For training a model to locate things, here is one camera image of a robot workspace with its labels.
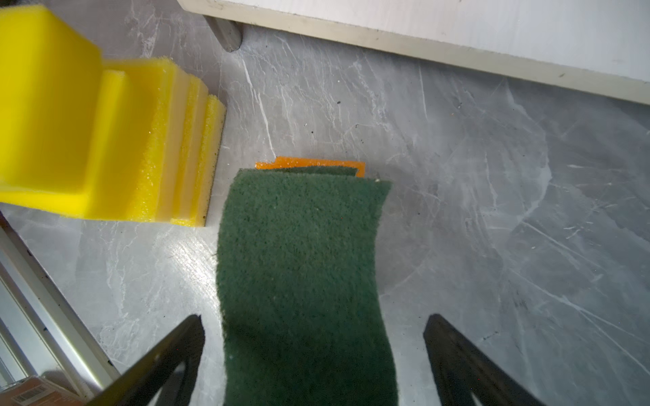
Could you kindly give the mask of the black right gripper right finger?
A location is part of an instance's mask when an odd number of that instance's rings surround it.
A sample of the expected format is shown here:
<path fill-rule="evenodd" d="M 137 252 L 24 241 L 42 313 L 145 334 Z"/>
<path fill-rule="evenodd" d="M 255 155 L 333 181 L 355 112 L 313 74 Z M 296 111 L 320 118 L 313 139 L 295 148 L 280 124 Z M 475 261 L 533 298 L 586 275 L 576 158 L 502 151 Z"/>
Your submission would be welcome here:
<path fill-rule="evenodd" d="M 423 338 L 441 404 L 541 404 L 440 314 L 428 318 Z"/>

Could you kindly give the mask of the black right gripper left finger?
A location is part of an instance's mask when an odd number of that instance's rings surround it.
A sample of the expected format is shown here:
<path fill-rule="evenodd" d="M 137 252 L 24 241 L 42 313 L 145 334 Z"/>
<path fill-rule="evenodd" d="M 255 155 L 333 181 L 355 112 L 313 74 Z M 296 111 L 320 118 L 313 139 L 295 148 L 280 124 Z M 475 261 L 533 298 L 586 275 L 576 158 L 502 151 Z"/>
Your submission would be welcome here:
<path fill-rule="evenodd" d="M 187 405 L 191 402 L 205 330 L 198 315 L 190 315 L 103 392 L 91 405 Z"/>

